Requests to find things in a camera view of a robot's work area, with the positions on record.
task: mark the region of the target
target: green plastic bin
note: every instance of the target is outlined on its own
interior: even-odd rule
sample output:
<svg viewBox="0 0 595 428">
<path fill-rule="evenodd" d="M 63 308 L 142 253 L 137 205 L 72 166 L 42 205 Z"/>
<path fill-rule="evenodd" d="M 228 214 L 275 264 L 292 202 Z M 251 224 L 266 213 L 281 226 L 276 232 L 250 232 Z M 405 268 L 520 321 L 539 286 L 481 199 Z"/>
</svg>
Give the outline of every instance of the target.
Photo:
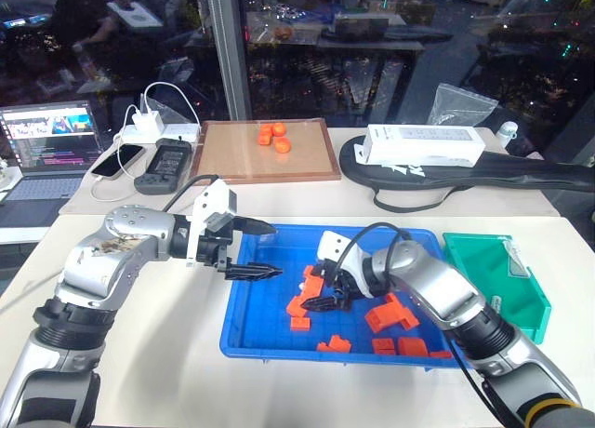
<svg viewBox="0 0 595 428">
<path fill-rule="evenodd" d="M 443 237 L 446 258 L 507 321 L 540 344 L 551 305 L 531 269 L 519 259 L 512 237 L 460 233 L 444 233 Z"/>
</svg>

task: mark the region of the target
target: white bottle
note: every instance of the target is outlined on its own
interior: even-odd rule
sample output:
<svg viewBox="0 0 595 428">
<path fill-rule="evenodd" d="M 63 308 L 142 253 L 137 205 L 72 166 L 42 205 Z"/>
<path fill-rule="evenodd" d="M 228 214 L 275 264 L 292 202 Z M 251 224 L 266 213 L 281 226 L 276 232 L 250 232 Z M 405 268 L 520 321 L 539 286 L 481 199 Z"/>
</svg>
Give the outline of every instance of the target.
<svg viewBox="0 0 595 428">
<path fill-rule="evenodd" d="M 506 148 L 510 140 L 517 138 L 518 129 L 519 125 L 512 121 L 507 121 L 502 126 L 500 126 L 500 129 L 496 133 L 496 138 L 498 138 L 502 147 Z"/>
</svg>

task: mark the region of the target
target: cable connector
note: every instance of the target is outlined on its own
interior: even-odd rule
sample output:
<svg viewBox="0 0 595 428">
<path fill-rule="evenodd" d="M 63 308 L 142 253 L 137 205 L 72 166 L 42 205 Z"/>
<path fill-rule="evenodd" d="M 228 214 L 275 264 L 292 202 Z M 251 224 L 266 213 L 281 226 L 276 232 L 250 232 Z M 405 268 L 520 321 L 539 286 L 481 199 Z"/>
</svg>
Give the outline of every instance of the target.
<svg viewBox="0 0 595 428">
<path fill-rule="evenodd" d="M 132 121 L 137 130 L 143 135 L 151 135 L 156 139 L 160 138 L 165 126 L 161 120 L 161 115 L 155 110 L 151 110 L 146 114 L 136 112 L 132 115 Z"/>
</svg>

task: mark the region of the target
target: smartphone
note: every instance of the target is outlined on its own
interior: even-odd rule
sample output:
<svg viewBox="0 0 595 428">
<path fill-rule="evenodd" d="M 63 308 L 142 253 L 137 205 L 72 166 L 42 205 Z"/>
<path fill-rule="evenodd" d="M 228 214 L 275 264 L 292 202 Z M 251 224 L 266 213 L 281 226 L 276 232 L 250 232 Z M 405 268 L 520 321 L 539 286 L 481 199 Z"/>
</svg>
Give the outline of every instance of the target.
<svg viewBox="0 0 595 428">
<path fill-rule="evenodd" d="M 120 162 L 124 169 L 132 165 L 145 152 L 145 148 L 136 144 L 122 144 L 120 146 Z M 122 168 L 118 163 L 116 152 L 108 156 L 97 167 L 91 170 L 93 175 L 101 176 L 104 180 L 115 180 L 122 175 Z"/>
</svg>

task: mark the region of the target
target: keyboard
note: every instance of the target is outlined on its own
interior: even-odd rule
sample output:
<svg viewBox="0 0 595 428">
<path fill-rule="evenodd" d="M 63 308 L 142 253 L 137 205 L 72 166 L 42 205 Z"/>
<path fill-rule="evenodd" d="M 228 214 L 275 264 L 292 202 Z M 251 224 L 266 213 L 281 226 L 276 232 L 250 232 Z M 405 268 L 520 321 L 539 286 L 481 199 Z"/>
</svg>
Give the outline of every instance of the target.
<svg viewBox="0 0 595 428">
<path fill-rule="evenodd" d="M 23 179 L 5 199 L 9 200 L 51 200 L 71 198 L 83 180 L 82 177 L 61 177 L 57 179 Z"/>
</svg>

